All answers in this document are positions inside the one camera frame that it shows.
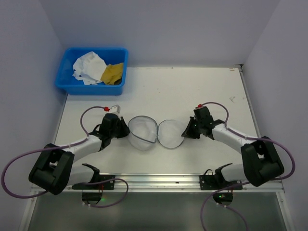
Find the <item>white bra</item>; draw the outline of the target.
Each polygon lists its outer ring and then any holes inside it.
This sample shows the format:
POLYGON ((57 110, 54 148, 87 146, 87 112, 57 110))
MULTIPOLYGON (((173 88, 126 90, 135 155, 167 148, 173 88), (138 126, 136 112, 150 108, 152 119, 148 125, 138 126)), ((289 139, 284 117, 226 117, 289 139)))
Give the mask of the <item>white bra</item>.
POLYGON ((101 77, 106 70, 105 61, 95 52, 88 52, 77 58, 73 64, 73 74, 76 80, 83 81, 84 85, 101 83, 101 77))

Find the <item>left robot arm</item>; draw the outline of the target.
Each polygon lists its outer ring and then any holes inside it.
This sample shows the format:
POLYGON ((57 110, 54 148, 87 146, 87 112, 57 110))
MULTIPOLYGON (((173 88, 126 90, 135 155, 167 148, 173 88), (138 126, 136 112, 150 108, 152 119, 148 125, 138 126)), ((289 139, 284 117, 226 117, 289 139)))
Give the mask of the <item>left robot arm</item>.
POLYGON ((98 130, 68 148, 48 144, 40 153, 32 167, 28 179, 31 183, 45 189, 53 195, 60 194, 66 186, 93 186, 101 181, 100 171, 90 164, 73 166, 77 160, 105 149, 113 138, 129 135, 129 128, 123 117, 107 113, 98 130))

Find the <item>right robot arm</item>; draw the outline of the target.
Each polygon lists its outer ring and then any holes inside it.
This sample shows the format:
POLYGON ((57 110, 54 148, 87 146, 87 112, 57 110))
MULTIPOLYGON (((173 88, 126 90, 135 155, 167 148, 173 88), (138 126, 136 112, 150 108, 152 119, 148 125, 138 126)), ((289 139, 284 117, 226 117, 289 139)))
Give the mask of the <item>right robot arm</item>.
POLYGON ((238 182, 247 181, 260 186, 284 173, 284 166, 269 138, 249 138, 238 131, 231 131, 225 121, 214 120, 206 106, 194 109, 194 116, 182 133, 182 137, 199 139, 204 135, 237 151, 241 164, 226 164, 212 175, 204 174, 203 181, 210 189, 222 189, 238 182))

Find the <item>white mesh laundry bag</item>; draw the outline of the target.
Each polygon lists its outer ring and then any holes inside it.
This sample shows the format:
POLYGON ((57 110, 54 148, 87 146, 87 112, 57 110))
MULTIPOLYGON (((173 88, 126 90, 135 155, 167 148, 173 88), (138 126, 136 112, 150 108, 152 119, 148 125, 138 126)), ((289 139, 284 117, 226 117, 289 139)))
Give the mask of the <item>white mesh laundry bag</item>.
POLYGON ((139 115, 129 121, 128 128, 128 141, 140 151, 148 151, 156 143, 167 149, 176 149, 184 141, 182 133, 185 126, 182 122, 173 119, 157 123, 149 116, 139 115))

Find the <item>yellow bra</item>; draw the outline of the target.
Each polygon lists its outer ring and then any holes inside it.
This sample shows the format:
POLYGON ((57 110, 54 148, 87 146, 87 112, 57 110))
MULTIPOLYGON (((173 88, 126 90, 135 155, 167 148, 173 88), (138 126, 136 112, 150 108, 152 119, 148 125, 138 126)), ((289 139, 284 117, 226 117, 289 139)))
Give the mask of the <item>yellow bra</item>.
POLYGON ((115 85, 121 80, 124 71, 124 63, 109 64, 101 75, 100 81, 105 85, 115 85))

